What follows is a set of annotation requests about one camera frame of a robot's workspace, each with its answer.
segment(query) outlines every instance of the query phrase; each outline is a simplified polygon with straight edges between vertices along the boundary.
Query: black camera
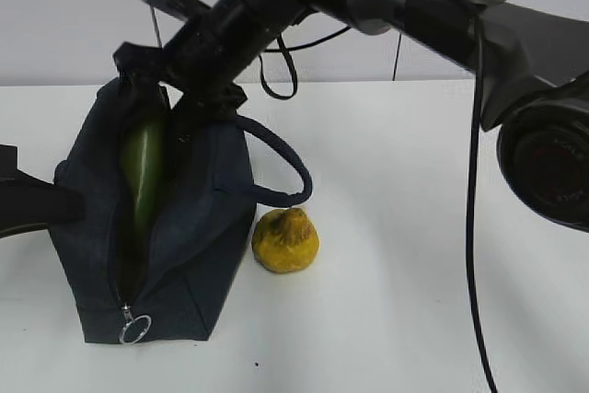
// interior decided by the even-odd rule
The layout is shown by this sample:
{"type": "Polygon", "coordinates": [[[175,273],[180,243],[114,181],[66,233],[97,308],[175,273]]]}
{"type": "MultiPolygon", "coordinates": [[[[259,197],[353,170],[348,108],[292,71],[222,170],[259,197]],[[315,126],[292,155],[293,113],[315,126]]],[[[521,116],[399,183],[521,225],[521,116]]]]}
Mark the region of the black camera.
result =
{"type": "Polygon", "coordinates": [[[525,102],[500,133],[502,173],[534,212],[589,231],[589,75],[525,102]]]}

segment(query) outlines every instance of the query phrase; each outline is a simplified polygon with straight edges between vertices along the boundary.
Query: white wall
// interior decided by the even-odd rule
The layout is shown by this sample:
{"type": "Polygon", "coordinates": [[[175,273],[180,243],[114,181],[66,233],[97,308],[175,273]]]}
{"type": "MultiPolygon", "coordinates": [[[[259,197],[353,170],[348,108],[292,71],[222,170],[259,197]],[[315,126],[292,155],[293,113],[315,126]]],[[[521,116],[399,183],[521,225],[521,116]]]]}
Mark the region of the white wall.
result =
{"type": "MultiPolygon", "coordinates": [[[[204,0],[213,3],[215,0],[204,0]]],[[[510,0],[549,12],[589,19],[585,0],[510,0]]],[[[0,85],[99,84],[115,75],[111,54],[124,40],[153,44],[146,6],[136,0],[0,0],[0,85]]],[[[179,27],[160,15],[165,38],[179,27]]],[[[328,17],[312,17],[288,31],[288,43],[322,37],[341,27],[328,17]]],[[[387,80],[396,58],[398,34],[380,37],[348,33],[295,61],[307,81],[387,80]]],[[[268,77],[288,79],[279,56],[268,56],[268,77]]],[[[404,39],[398,78],[452,78],[460,69],[404,39]]],[[[240,77],[258,81],[254,63],[240,77]]]]}

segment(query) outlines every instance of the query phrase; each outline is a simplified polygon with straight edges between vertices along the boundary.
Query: black object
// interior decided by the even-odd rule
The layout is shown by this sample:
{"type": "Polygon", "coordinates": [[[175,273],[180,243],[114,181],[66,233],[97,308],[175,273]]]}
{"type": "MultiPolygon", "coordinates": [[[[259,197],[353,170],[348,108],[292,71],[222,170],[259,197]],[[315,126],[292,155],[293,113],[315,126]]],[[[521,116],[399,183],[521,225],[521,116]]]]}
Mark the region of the black object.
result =
{"type": "Polygon", "coordinates": [[[202,121],[190,140],[179,142],[188,145],[186,158],[167,184],[171,193],[146,245],[146,276],[138,295],[123,299],[117,249],[131,196],[118,166],[119,137],[132,117],[124,110],[135,115],[141,103],[132,103],[123,83],[114,80],[98,92],[70,156],[57,169],[56,183],[86,199],[87,217],[52,226],[52,240],[87,342],[206,340],[241,261],[257,202],[303,202],[311,195],[311,178],[295,151],[259,123],[235,112],[202,121]],[[253,183],[244,131],[299,173],[302,192],[289,195],[253,183]]]}
{"type": "Polygon", "coordinates": [[[84,217],[84,201],[17,168],[17,148],[0,144],[0,237],[46,229],[84,217]]]}
{"type": "Polygon", "coordinates": [[[526,102],[500,133],[503,175],[533,211],[588,232],[589,73],[526,102]]]}

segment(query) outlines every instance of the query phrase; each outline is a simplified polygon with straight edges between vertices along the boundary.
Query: camera lens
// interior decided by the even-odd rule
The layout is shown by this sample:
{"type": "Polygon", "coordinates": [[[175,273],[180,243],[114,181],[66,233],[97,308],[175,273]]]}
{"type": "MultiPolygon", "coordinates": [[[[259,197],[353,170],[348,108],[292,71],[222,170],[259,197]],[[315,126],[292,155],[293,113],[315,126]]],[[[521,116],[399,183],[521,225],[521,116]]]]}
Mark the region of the camera lens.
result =
{"type": "Polygon", "coordinates": [[[589,146],[577,134],[550,127],[522,137],[514,150],[515,179],[539,202],[572,209],[589,198],[589,146]]]}
{"type": "Polygon", "coordinates": [[[536,213],[589,229],[589,111],[531,106],[507,121],[498,154],[515,194],[536,213]]]}

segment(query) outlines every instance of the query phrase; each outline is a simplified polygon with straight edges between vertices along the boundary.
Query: zipper pull ring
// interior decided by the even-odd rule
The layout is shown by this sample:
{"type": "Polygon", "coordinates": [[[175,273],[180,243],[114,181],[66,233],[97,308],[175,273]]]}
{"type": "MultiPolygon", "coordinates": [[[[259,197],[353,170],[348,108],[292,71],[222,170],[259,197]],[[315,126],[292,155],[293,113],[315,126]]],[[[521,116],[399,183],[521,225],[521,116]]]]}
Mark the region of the zipper pull ring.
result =
{"type": "Polygon", "coordinates": [[[119,334],[119,342],[123,345],[130,345],[139,342],[145,337],[147,332],[151,329],[152,319],[149,315],[142,315],[140,317],[134,318],[133,312],[131,311],[131,307],[127,305],[124,305],[122,307],[122,315],[125,318],[125,325],[123,326],[121,333],[119,334]],[[137,335],[137,337],[134,340],[127,341],[127,332],[129,331],[131,326],[137,324],[140,321],[145,321],[144,329],[141,331],[141,333],[137,335]]]}

